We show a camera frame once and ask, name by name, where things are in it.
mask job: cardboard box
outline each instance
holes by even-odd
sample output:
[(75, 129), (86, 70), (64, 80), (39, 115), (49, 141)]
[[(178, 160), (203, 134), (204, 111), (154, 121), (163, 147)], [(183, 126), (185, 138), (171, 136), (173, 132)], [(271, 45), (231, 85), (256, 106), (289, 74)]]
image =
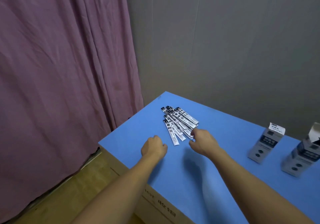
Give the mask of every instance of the cardboard box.
[(309, 134), (282, 161), (282, 171), (299, 177), (320, 158), (320, 124), (314, 123)]
[[(100, 148), (115, 175), (122, 175), (129, 170), (101, 145)], [(134, 213), (146, 224), (194, 224), (148, 184)]]
[(270, 123), (258, 142), (249, 151), (248, 157), (257, 163), (261, 163), (285, 135), (285, 131), (283, 127)]

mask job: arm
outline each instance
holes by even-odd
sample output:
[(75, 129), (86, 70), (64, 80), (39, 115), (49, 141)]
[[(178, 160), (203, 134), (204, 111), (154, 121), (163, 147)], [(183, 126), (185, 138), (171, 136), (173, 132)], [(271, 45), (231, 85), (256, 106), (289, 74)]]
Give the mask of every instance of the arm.
[(289, 201), (236, 163), (208, 131), (194, 129), (192, 134), (195, 142), (190, 141), (189, 145), (214, 163), (249, 223), (313, 223)]
[(72, 224), (125, 224), (134, 212), (148, 178), (168, 146), (158, 136), (150, 137), (141, 149), (142, 158), (124, 175), (100, 192)]

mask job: left arm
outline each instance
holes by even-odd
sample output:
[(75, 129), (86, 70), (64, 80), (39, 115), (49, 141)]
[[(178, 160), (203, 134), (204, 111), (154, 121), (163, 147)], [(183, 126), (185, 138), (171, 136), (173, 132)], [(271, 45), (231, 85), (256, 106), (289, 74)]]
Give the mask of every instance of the left arm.
[(125, 224), (134, 212), (148, 178), (166, 155), (168, 146), (158, 136), (150, 137), (141, 149), (142, 158), (124, 175), (100, 192), (72, 224)]

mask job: left hand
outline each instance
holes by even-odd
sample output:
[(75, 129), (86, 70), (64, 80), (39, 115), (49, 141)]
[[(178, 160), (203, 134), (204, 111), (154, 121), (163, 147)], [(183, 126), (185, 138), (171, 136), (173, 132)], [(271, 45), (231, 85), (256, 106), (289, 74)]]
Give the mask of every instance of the left hand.
[(168, 146), (162, 144), (162, 140), (158, 136), (149, 137), (141, 148), (141, 155), (150, 156), (160, 161), (167, 153)]

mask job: table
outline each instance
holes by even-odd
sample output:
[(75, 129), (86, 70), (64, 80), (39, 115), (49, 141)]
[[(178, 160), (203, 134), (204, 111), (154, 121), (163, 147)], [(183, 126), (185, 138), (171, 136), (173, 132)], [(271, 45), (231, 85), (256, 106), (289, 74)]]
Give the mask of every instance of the table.
[(247, 157), (269, 122), (262, 127), (164, 92), (99, 144), (131, 168), (140, 159), (140, 149), (147, 138), (158, 135), (168, 145), (168, 153), (148, 181), (154, 190), (194, 223), (247, 223), (212, 162), (193, 152), (189, 139), (178, 139), (180, 145), (173, 145), (160, 109), (167, 105), (181, 107), (196, 118), (200, 122), (198, 128), (207, 129), (235, 161), (320, 223), (320, 164), (311, 166), (299, 179), (280, 169), (281, 160), (298, 140), (283, 137), (261, 165)]

